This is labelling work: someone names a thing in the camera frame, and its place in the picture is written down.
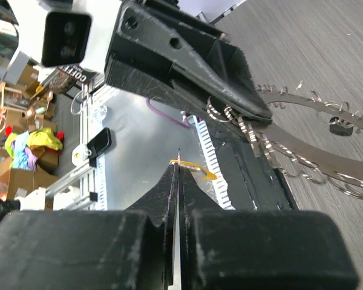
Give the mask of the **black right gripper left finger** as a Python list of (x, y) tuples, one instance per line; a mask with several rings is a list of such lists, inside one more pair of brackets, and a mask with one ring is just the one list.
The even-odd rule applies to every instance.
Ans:
[(177, 166), (123, 211), (14, 211), (0, 223), (0, 289), (167, 289)]

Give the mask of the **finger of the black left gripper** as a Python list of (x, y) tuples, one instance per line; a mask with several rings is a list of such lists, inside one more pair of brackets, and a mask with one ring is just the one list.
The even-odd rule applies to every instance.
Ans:
[(104, 76), (107, 85), (178, 109), (199, 110), (213, 97), (251, 120), (272, 118), (243, 52), (222, 31), (169, 28), (133, 1), (120, 6)]

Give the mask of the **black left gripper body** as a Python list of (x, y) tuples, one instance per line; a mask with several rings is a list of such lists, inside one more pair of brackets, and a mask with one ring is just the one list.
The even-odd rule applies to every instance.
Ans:
[(133, 1), (167, 27), (217, 33), (214, 25), (243, 1)]

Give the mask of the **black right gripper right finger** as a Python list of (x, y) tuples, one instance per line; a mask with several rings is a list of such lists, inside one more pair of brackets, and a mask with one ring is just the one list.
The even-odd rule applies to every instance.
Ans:
[(224, 210), (178, 177), (183, 289), (356, 289), (339, 228), (317, 211)]

